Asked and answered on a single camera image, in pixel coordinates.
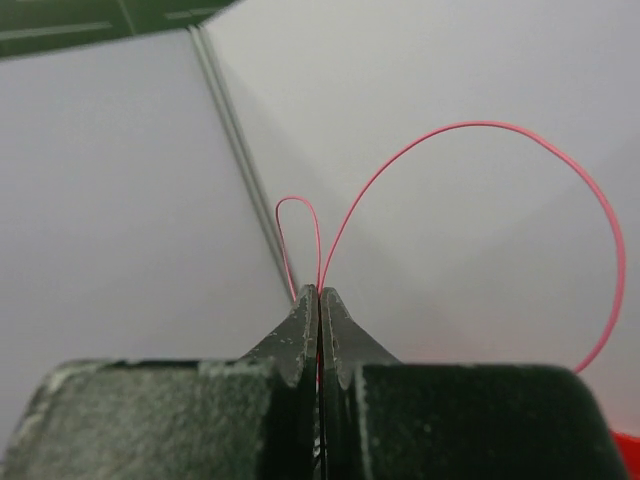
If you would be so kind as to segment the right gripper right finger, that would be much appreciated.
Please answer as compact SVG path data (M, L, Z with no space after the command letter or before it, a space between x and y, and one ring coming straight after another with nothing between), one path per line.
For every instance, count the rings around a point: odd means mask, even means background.
M319 300L327 479L624 479L599 405L570 370L403 363L337 291Z

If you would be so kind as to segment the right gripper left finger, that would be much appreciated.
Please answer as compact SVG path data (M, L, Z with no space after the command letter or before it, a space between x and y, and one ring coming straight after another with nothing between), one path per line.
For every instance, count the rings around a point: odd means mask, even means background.
M78 360L12 433L5 479L310 479L319 464L318 293L236 360Z

